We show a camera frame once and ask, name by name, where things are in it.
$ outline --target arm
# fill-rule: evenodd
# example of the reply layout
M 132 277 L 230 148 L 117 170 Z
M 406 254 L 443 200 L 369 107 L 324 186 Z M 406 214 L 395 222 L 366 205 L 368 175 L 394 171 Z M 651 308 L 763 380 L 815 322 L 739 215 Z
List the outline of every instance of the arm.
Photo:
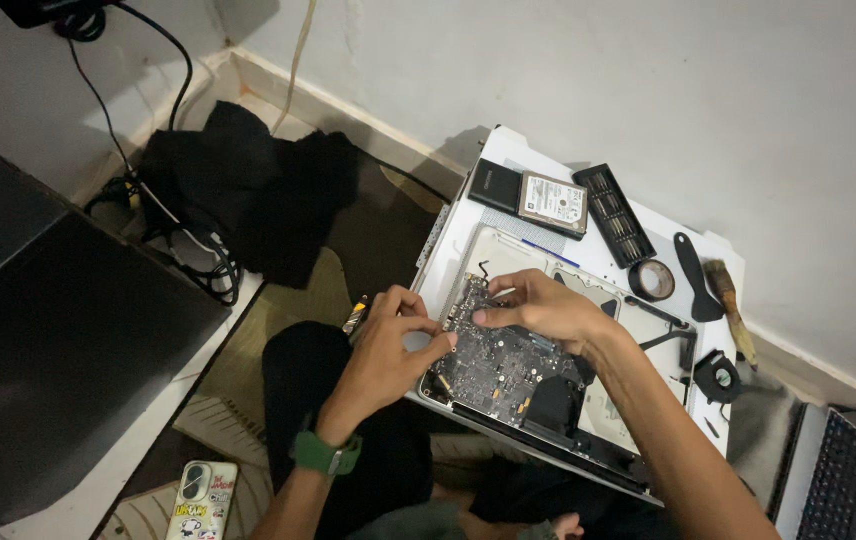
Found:
M 424 349 L 408 352 L 402 336 L 415 331 L 434 339 Z M 404 396 L 458 340 L 452 332 L 441 333 L 440 325 L 428 318 L 421 297 L 397 285 L 375 297 L 362 332 L 335 391 L 318 413 L 314 433 L 332 448 L 344 446 L 362 420 Z M 314 538 L 331 480 L 324 472 L 295 467 L 252 540 Z
M 592 362 L 686 538 L 779 538 L 754 497 L 698 429 L 627 330 L 538 270 L 491 280 L 513 308 L 475 313 L 488 327 L 521 325 Z

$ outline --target white wall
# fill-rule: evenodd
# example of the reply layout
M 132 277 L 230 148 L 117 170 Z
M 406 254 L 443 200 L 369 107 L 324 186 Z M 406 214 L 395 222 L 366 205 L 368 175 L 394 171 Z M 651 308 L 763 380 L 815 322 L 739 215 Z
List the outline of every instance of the white wall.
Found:
M 196 60 L 224 47 L 209 0 L 130 4 L 179 38 Z M 186 68 L 177 49 L 144 22 L 114 7 L 107 20 L 100 39 L 75 46 L 126 145 L 152 117 L 167 126 L 170 102 Z M 194 73 L 205 76 L 198 61 Z M 90 191 L 103 166 L 119 165 L 111 159 L 113 149 L 101 109 L 75 70 L 68 43 L 48 26 L 18 28 L 0 9 L 0 153 L 77 199 Z
M 220 1 L 284 67 L 306 5 Z M 498 123 L 610 164 L 732 241 L 758 330 L 856 378 L 856 2 L 322 0 L 298 74 L 464 165 Z

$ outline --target smartphone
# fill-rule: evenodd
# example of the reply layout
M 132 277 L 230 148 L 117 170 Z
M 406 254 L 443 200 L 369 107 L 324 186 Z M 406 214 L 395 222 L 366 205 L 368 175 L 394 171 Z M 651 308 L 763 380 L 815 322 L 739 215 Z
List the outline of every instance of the smartphone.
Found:
M 228 523 L 238 465 L 191 461 L 181 474 L 166 540 L 219 540 Z

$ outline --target pen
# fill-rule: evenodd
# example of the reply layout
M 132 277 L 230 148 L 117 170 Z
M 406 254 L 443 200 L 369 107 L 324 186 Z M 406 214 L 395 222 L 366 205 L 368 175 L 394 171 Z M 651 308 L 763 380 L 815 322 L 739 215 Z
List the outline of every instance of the pen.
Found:
M 563 256 L 561 256 L 561 255 L 559 255 L 559 254 L 557 254 L 557 253 L 556 253 L 556 252 L 554 252 L 554 251 L 551 251 L 551 250 L 549 250 L 549 249 L 545 249 L 545 248 L 543 248 L 543 247 L 541 247 L 541 246 L 539 246 L 539 245 L 535 244 L 534 242 L 530 242 L 530 241 L 525 240 L 525 239 L 523 239 L 523 238 L 521 239 L 521 241 L 522 241 L 522 242 L 524 242 L 524 243 L 526 243 L 526 244 L 528 244 L 528 245 L 529 245 L 529 246 L 531 246 L 532 248 L 539 249 L 539 250 L 541 250 L 541 251 L 545 252 L 546 254 L 548 254 L 548 255 L 550 255 L 550 256 L 552 256 L 552 257 L 556 257 L 556 258 L 558 258 L 558 259 L 561 259 L 562 261 L 566 262 L 567 264 L 571 264 L 571 265 L 572 265 L 572 266 L 574 266 L 575 268 L 580 268 L 580 265 L 578 265 L 578 264 L 577 264 L 576 262 L 574 262 L 573 260 L 570 260 L 569 258 L 565 258 L 565 257 L 563 257 Z

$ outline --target green watch strap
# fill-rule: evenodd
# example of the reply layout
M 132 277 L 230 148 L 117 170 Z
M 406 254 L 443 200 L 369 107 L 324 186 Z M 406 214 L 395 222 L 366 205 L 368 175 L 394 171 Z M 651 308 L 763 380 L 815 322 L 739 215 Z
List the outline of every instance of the green watch strap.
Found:
M 330 477 L 353 471 L 361 453 L 362 438 L 357 435 L 351 435 L 341 448 L 331 448 L 312 431 L 302 431 L 294 438 L 294 462 L 298 467 L 321 471 Z

